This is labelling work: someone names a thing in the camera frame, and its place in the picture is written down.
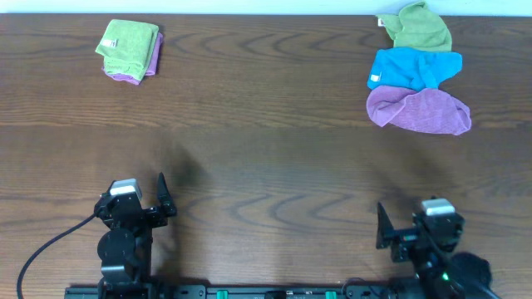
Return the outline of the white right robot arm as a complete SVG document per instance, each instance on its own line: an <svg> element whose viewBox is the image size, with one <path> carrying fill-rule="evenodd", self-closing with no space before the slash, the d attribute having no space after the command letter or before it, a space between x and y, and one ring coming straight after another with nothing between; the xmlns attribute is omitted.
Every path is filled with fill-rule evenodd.
<svg viewBox="0 0 532 299"><path fill-rule="evenodd" d="M465 224L447 199L428 199L412 214L412 227L395 229L377 205L376 248L391 249L393 262L411 262L413 278L393 278L380 298L497 298L490 263L471 252L454 253Z"/></svg>

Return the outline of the light green microfiber cloth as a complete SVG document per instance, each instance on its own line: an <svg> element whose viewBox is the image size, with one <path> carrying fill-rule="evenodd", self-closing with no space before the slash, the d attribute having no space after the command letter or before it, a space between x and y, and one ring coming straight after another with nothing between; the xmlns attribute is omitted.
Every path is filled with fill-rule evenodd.
<svg viewBox="0 0 532 299"><path fill-rule="evenodd" d="M113 19L95 52L103 56L109 75L122 74L140 81L146 74L159 27L146 22Z"/></svg>

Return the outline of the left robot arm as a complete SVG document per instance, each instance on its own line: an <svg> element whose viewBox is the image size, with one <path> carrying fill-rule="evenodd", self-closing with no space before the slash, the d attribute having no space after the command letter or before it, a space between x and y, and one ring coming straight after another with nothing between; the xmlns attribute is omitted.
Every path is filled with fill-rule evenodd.
<svg viewBox="0 0 532 299"><path fill-rule="evenodd" d="M157 298L160 282L150 274L152 230L164 227L177 214L163 174L158 175L159 204L143 208L136 179L111 183L100 196L94 212L108 228L97 245L103 278L99 298Z"/></svg>

